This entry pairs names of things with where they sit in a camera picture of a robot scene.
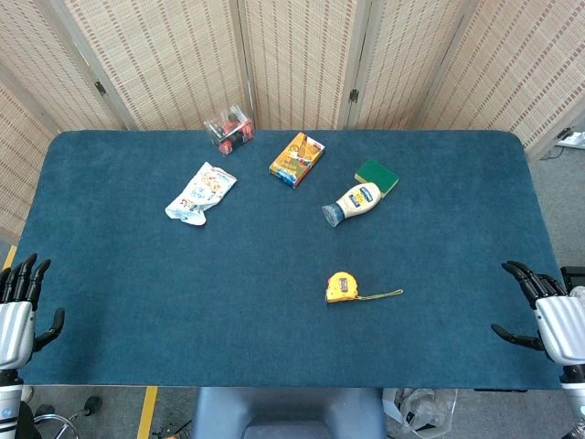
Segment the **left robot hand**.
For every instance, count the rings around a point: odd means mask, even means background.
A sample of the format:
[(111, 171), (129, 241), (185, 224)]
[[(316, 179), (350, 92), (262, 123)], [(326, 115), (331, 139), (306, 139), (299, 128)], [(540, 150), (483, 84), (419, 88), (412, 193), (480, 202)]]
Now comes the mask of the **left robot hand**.
[(32, 253), (15, 267), (0, 272), (0, 373), (13, 373), (30, 361), (34, 353), (57, 339), (64, 327), (65, 309), (56, 309), (50, 328), (36, 334), (36, 316), (45, 273), (51, 260), (33, 265)]

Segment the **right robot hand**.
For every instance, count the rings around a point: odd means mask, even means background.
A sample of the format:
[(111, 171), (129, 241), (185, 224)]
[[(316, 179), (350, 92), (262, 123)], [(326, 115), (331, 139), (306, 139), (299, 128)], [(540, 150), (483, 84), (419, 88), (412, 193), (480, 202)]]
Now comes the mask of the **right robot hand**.
[(521, 262), (507, 261), (502, 268), (520, 286), (537, 321), (538, 336), (513, 334), (492, 324), (492, 330), (504, 341), (523, 348), (543, 351), (563, 366), (585, 365), (585, 306), (569, 295), (557, 279), (534, 273)]

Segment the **yellow tape measure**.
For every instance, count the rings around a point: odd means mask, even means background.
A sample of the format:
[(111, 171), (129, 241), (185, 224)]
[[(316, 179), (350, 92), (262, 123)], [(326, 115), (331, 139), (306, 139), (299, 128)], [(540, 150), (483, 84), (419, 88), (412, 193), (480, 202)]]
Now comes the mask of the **yellow tape measure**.
[(334, 273), (327, 281), (325, 289), (325, 302), (336, 304), (342, 302), (371, 301), (403, 294), (402, 289), (388, 293), (361, 295), (358, 291), (356, 277), (348, 272)]

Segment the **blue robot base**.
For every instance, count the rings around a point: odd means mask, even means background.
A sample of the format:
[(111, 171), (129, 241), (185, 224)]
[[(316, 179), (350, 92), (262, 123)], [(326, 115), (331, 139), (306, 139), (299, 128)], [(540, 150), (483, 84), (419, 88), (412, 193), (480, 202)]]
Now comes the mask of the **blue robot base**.
[(379, 388), (202, 387), (191, 439), (243, 439), (252, 425), (317, 422), (331, 439), (387, 439)]

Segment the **clear plastic bag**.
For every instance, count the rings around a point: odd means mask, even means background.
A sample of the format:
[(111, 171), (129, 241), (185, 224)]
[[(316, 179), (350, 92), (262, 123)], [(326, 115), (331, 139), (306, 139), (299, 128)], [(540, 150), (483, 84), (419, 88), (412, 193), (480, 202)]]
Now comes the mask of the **clear plastic bag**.
[(398, 389), (395, 404), (405, 432), (437, 439), (452, 429), (456, 389)]

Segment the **white power strip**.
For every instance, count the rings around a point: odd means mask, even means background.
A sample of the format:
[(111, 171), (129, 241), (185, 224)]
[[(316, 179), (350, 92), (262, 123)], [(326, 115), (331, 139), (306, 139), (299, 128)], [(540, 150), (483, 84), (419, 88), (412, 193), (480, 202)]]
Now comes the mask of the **white power strip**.
[(557, 140), (556, 146), (585, 150), (585, 132), (573, 132), (564, 139)]

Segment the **white snack bag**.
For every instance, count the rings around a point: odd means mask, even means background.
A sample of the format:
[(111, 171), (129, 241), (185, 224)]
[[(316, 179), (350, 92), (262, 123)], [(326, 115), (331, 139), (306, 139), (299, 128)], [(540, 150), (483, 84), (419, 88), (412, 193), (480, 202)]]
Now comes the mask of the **white snack bag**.
[(205, 162), (165, 208), (165, 214), (172, 220), (202, 226), (207, 222), (205, 211), (216, 206), (237, 181), (222, 168)]

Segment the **green yellow sponge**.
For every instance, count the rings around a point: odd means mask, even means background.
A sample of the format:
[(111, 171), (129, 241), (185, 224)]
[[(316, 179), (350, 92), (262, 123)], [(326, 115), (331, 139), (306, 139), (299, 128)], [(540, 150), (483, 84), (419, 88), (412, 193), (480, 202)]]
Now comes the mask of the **green yellow sponge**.
[(355, 172), (354, 178), (359, 183), (374, 183), (384, 198), (399, 182), (399, 177), (377, 159), (369, 158)]

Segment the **mayonnaise squeeze bottle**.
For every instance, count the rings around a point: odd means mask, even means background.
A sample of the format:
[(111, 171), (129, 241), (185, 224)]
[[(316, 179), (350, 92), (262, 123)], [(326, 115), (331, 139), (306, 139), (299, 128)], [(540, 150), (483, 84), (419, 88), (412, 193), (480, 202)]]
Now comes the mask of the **mayonnaise squeeze bottle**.
[(375, 183), (361, 183), (334, 203), (322, 206), (322, 212), (327, 222), (336, 227), (343, 220), (369, 212), (380, 200), (381, 192)]

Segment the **blue table cloth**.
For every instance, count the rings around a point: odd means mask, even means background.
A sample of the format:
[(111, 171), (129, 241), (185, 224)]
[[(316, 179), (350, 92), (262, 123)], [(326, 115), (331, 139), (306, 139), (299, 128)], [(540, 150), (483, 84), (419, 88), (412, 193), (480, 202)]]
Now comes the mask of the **blue table cloth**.
[[(49, 145), (16, 259), (50, 259), (37, 329), (59, 338), (36, 384), (544, 390), (560, 369), (491, 328), (534, 335), (502, 263), (558, 274), (520, 141), (500, 131), (318, 131), (297, 188), (269, 172), (292, 140), (257, 133), (230, 155), (196, 131), (80, 131)], [(322, 206), (367, 159), (398, 184), (332, 227)], [(207, 222), (165, 208), (209, 162), (238, 181)], [(371, 301), (327, 304), (356, 277)]]

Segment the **clear box with red black items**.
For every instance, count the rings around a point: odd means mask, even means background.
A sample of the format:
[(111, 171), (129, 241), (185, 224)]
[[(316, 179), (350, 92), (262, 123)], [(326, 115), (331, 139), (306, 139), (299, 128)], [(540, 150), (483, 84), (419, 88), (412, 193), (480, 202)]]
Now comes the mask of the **clear box with red black items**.
[(254, 138), (253, 121), (238, 105), (231, 105), (219, 116), (204, 121), (204, 127), (212, 144), (223, 155), (229, 155), (234, 149)]

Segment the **colourful card box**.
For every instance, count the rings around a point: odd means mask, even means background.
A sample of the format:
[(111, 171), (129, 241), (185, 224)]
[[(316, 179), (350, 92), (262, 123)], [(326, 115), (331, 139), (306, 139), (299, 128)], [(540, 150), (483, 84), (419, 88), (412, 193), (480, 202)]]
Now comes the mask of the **colourful card box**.
[(270, 164), (269, 172), (287, 186), (297, 188), (324, 151), (324, 145), (298, 133)]

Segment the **woven folding screen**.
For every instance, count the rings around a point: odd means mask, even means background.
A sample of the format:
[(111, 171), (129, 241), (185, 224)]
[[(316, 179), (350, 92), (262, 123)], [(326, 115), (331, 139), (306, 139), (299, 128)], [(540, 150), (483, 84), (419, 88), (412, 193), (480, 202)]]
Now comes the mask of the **woven folding screen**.
[(75, 130), (501, 130), (585, 118), (585, 0), (0, 0), (0, 239)]

